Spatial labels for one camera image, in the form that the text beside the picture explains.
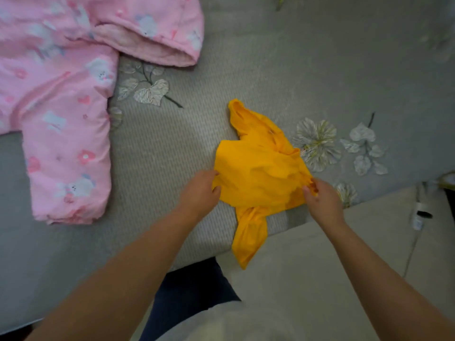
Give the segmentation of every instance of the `person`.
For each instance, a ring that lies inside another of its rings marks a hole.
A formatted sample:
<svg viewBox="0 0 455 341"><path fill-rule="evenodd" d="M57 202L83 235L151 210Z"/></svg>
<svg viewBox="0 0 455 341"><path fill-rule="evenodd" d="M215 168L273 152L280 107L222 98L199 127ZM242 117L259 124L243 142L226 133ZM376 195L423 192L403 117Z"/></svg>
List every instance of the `person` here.
<svg viewBox="0 0 455 341"><path fill-rule="evenodd" d="M189 335L180 334L178 338L172 335L174 330L212 310L218 311L217 321L221 321L221 308L227 305L236 304L236 312L231 316L241 316L244 321L242 303L214 258L166 275L191 230L219 201L221 188L212 190L216 174L198 172L184 188L179 204L171 213L77 287L27 340L126 341L154 298L141 341L155 340L162 334L162 339L169 336L168 339L185 340ZM319 179L313 182L316 196L303 187L310 214L333 244L378 337L382 341L455 340L451 322L346 224L341 201L333 187ZM192 293L185 293L187 287ZM271 327L265 320L257 318L254 323L243 325L255 326L270 335ZM241 325L231 323L229 335L234 327ZM194 339L207 339L201 336L200 326L193 330L197 336Z"/></svg>

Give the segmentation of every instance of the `yellow fabric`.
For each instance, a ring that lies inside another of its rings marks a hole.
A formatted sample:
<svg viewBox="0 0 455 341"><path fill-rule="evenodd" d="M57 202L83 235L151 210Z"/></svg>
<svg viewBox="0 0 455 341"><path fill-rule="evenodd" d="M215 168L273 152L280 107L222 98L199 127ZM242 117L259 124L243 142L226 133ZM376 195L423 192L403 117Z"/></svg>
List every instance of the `yellow fabric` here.
<svg viewBox="0 0 455 341"><path fill-rule="evenodd" d="M302 192L311 174L283 132L267 117L229 103L231 124L239 141L221 141L215 159L221 201L235 207L238 227L232 243L245 269L267 238L266 216L305 203Z"/></svg>

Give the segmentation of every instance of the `pink fabric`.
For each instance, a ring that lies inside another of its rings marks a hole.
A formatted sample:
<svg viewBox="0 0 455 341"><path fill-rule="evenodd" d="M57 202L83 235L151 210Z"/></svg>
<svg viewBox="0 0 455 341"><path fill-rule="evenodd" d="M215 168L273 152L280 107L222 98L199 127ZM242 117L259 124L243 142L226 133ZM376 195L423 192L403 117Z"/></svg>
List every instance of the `pink fabric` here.
<svg viewBox="0 0 455 341"><path fill-rule="evenodd" d="M198 0L0 1L0 134L22 131L37 220L104 213L117 50L189 66L202 39Z"/></svg>

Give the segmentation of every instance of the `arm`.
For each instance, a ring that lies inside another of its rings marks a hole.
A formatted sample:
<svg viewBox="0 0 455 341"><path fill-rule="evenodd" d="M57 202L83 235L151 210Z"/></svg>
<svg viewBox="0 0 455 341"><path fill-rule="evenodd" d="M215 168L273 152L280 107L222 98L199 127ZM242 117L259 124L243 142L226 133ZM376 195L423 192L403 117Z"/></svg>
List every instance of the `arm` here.
<svg viewBox="0 0 455 341"><path fill-rule="evenodd" d="M391 269L346 224L333 187L314 179L317 196L305 187L311 216L333 244L379 338L455 340L454 329L433 305Z"/></svg>
<svg viewBox="0 0 455 341"><path fill-rule="evenodd" d="M218 203L215 174L198 172L170 214L77 287L27 340L129 340L186 237Z"/></svg>

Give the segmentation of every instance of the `floor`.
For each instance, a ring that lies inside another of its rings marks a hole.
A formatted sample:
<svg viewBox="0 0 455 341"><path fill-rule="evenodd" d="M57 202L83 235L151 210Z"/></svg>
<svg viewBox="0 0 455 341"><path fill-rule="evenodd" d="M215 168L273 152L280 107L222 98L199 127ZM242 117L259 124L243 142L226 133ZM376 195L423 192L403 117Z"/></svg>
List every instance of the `floor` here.
<svg viewBox="0 0 455 341"><path fill-rule="evenodd" d="M417 195L433 215L422 231L410 226ZM425 194L423 187L411 187L345 215L393 269L455 321L455 225L442 191ZM314 222L269 237L245 271L230 252L217 260L244 302L280 309L303 327L308 340L378 340L332 245ZM143 323L132 341L139 339Z"/></svg>

